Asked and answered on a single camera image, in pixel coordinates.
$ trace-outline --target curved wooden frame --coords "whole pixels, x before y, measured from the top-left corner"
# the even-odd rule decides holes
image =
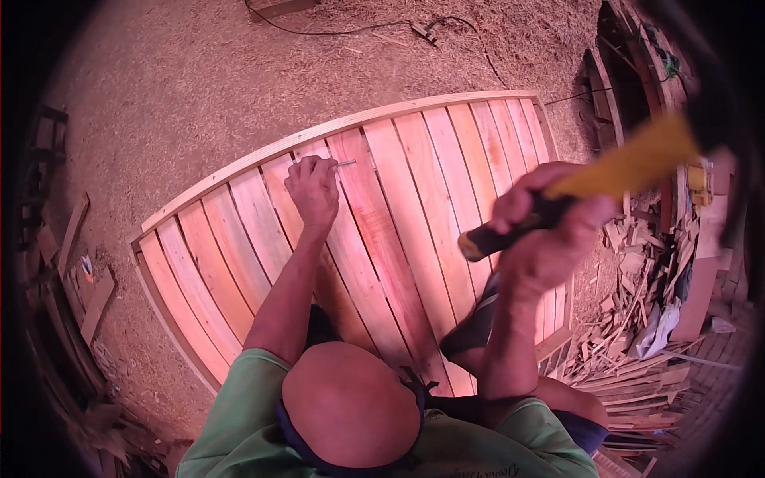
[[[157,229],[157,227],[165,220],[173,217],[173,215],[194,201],[199,200],[202,196],[209,193],[210,191],[232,180],[234,177],[252,170],[254,167],[258,167],[259,165],[262,165],[272,159],[279,158],[285,153],[289,153],[290,151],[295,150],[300,145],[306,145],[313,141],[324,139],[353,128],[359,128],[360,126],[369,124],[371,122],[390,119],[396,116],[406,115],[411,112],[419,112],[424,109],[433,109],[443,106],[452,106],[469,102],[482,102],[494,99],[524,98],[532,100],[532,104],[542,129],[542,136],[547,145],[549,160],[557,161],[558,149],[555,144],[555,140],[552,137],[552,131],[548,124],[544,105],[539,101],[539,97],[537,96],[536,92],[488,91],[452,93],[367,109],[365,111],[331,120],[329,122],[305,129],[301,132],[294,133],[293,135],[289,135],[283,139],[266,145],[240,158],[239,160],[228,164],[225,167],[220,168],[218,171],[205,177],[203,180],[196,183],[191,188],[185,190],[183,193],[162,207],[159,211],[147,218],[146,221],[144,221],[140,227],[137,227],[136,231],[126,240],[126,242],[132,247],[132,260],[135,265],[135,271],[138,274],[138,279],[141,282],[144,292],[149,299],[152,309],[160,320],[162,327],[168,333],[173,344],[176,346],[179,353],[184,357],[184,360],[186,360],[186,363],[189,365],[189,367],[192,368],[195,375],[197,375],[197,378],[199,378],[205,387],[214,395],[220,389],[221,383],[215,379],[213,374],[204,365],[201,358],[197,355],[194,348],[188,343],[182,334],[180,327],[175,322],[172,314],[170,314],[167,305],[164,303],[164,299],[158,293],[157,285],[155,284],[155,281],[151,276],[151,272],[148,270],[148,267],[145,264],[143,254],[141,252],[139,241],[142,238],[146,237],[149,233],[154,233],[155,229]],[[560,288],[561,292],[565,293],[565,299],[563,299],[565,301],[565,313],[564,317],[562,318],[562,326],[567,328],[570,328],[571,320],[571,288],[571,281]]]

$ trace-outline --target sawdust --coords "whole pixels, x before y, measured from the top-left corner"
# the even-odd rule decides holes
[[[330,31],[458,15],[479,30],[510,88],[537,89],[551,101],[575,90],[599,7],[597,0],[325,0],[274,22]],[[309,37],[252,24],[239,0],[107,0],[52,79],[45,101],[70,115],[67,163],[51,191],[54,232],[63,236],[86,190],[80,251],[90,252],[96,270],[112,266],[123,297],[96,331],[99,360],[119,388],[112,394],[161,439],[196,437],[213,397],[144,297],[124,243],[135,225],[216,169],[303,128],[405,99],[503,88],[464,25],[434,27],[438,49],[406,26],[375,32],[406,47],[369,32]],[[547,110],[561,158],[584,163],[592,152],[579,102]]]

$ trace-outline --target hand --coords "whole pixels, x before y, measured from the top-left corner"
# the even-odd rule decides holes
[[[304,231],[315,231],[325,237],[337,217],[338,198],[334,159],[304,156],[289,167],[285,187],[303,219]]]
[[[523,176],[494,203],[490,227],[507,234],[532,207],[530,191],[543,190],[582,167],[555,162],[540,164]],[[500,293],[514,301],[536,304],[547,290],[562,284],[592,250],[597,230],[614,217],[616,205],[608,196],[593,196],[574,204],[553,230],[536,230],[500,257]]]

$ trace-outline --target scrap wood pile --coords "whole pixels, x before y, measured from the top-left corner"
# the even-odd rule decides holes
[[[682,417],[672,402],[690,389],[691,363],[676,355],[693,343],[667,340],[688,295],[698,218],[689,211],[672,235],[656,228],[629,216],[604,227],[619,259],[617,290],[601,302],[596,321],[582,324],[562,373],[563,382],[604,403],[605,446],[621,457],[672,446],[670,431]]]
[[[43,111],[48,115],[55,112]],[[59,123],[66,124],[66,116],[57,113]],[[62,157],[63,145],[56,140],[56,130],[54,128],[53,140],[46,145],[36,144],[31,150],[43,154],[39,150],[44,149],[47,156]],[[157,439],[139,424],[133,413],[109,396],[110,392],[119,391],[119,387],[104,377],[90,348],[96,327],[116,289],[108,265],[96,267],[94,271],[87,254],[87,260],[74,260],[90,200],[87,194],[80,198],[63,240],[58,240],[44,220],[47,216],[45,183],[50,180],[50,174],[51,170],[46,171],[46,177],[33,177],[38,182],[34,190],[39,200],[32,203],[34,208],[22,206],[22,211],[18,211],[21,217],[37,217],[34,222],[26,221],[24,241],[18,244],[16,258],[21,288],[29,306],[23,324],[31,358],[40,372],[51,407],[72,441],[91,457],[97,454],[103,476],[123,476],[134,470],[140,470],[135,472],[142,476],[159,476],[167,472],[161,461],[168,455],[170,444]],[[78,268],[83,268],[80,275],[92,284],[93,293],[86,305],[81,297],[87,283],[78,282]]]

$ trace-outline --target man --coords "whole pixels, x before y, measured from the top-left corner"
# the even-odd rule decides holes
[[[534,327],[542,294],[591,251],[613,201],[582,200],[556,230],[502,254],[473,316],[441,344],[477,377],[478,396],[432,398],[413,374],[400,381],[358,347],[306,349],[309,317],[311,327],[322,318],[311,295],[337,215],[336,163],[309,156],[290,167],[285,186],[304,221],[298,246],[177,476],[597,476],[588,452],[607,434],[605,408],[539,377]],[[509,232],[528,215],[530,191],[577,167],[542,164],[524,176],[497,199],[492,227]]]

